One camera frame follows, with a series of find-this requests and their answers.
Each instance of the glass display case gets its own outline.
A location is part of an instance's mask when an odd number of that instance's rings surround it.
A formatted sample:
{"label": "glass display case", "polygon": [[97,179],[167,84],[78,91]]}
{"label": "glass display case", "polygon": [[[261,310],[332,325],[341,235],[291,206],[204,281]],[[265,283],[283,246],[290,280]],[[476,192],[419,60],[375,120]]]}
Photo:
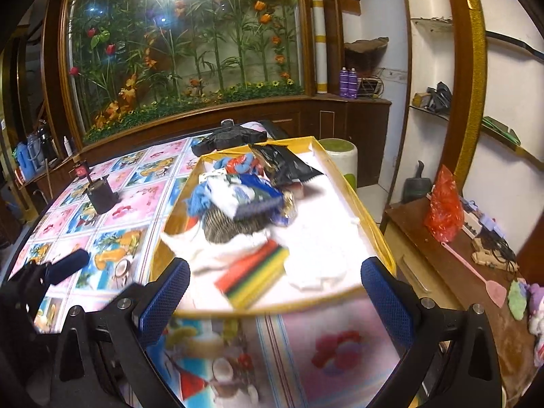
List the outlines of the glass display case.
{"label": "glass display case", "polygon": [[303,92],[297,0],[69,0],[66,14],[84,143],[169,115]]}

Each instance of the drawer handle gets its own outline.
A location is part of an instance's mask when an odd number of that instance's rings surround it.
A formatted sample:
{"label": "drawer handle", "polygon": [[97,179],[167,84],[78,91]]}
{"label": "drawer handle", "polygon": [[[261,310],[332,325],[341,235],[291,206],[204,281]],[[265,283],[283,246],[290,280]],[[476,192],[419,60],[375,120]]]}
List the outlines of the drawer handle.
{"label": "drawer handle", "polygon": [[429,290],[425,285],[423,285],[420,281],[420,279],[415,275],[415,273],[412,271],[410,267],[408,267],[408,264],[406,264],[406,261],[404,260],[404,255],[402,255],[401,260],[403,264],[406,266],[410,274],[413,276],[413,278],[417,281],[418,285],[420,285],[421,289],[425,291],[425,293],[431,293],[431,290]]}

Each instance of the green plush toy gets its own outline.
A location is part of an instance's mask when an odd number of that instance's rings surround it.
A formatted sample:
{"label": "green plush toy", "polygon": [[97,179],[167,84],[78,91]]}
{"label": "green plush toy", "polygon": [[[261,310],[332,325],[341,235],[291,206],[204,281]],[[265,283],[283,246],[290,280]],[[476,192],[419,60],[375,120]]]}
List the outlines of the green plush toy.
{"label": "green plush toy", "polygon": [[527,307],[527,297],[522,292],[521,286],[517,280],[513,280],[510,284],[510,291],[508,292],[508,307],[516,320],[523,319],[523,314]]}

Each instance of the white bottle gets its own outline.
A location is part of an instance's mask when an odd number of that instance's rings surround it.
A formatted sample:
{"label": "white bottle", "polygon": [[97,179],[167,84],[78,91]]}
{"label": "white bottle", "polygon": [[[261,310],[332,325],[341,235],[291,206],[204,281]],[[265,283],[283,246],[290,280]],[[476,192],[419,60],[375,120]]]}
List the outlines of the white bottle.
{"label": "white bottle", "polygon": [[68,158],[73,155],[72,148],[70,147],[70,142],[68,141],[67,137],[64,137],[64,148],[66,149],[66,153],[68,154]]}

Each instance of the yellow tray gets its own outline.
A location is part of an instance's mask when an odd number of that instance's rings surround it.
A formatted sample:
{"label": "yellow tray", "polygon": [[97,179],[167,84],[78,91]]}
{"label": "yellow tray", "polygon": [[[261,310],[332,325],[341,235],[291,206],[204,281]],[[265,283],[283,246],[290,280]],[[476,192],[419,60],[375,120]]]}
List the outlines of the yellow tray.
{"label": "yellow tray", "polygon": [[[339,172],[334,162],[330,159],[327,152],[319,144],[314,137],[294,138],[281,141],[269,141],[267,144],[280,144],[288,146],[288,148],[295,154],[313,152],[315,157],[319,159],[319,162],[326,169],[327,175],[331,183],[337,188],[337,191],[343,196],[347,206],[351,209],[352,213],[360,219],[361,227],[363,228],[369,242],[372,244],[377,256],[382,263],[387,267],[391,274],[396,276],[396,264],[391,255],[391,252],[383,238],[382,233],[378,229],[376,223],[361,203],[357,194],[353,191],[352,187],[346,181],[346,179]],[[186,214],[185,200],[190,197],[192,191],[199,183],[199,175],[206,171],[205,162],[213,163],[217,160],[225,158],[225,156],[240,156],[250,152],[248,146],[236,147],[227,149],[224,151],[210,153],[208,155],[201,156],[197,165],[192,170],[180,197],[178,198],[172,213],[168,217],[167,223],[164,227],[164,232],[169,235],[180,234],[186,228],[188,216]],[[155,251],[153,253],[153,259],[151,261],[150,280],[156,280],[168,264],[173,260],[174,254],[169,247],[159,240]],[[242,317],[242,316],[255,316],[263,314],[273,313],[285,313],[292,311],[300,311],[302,309],[312,307],[315,305],[323,304],[325,302],[331,302],[338,299],[344,299],[347,296],[351,296],[354,293],[361,291],[361,286],[353,287],[348,290],[342,290],[337,294],[330,294],[327,296],[311,299],[301,299],[295,302],[285,302],[278,305],[250,308],[247,310],[176,310],[176,315],[190,318],[203,318],[203,317]]]}

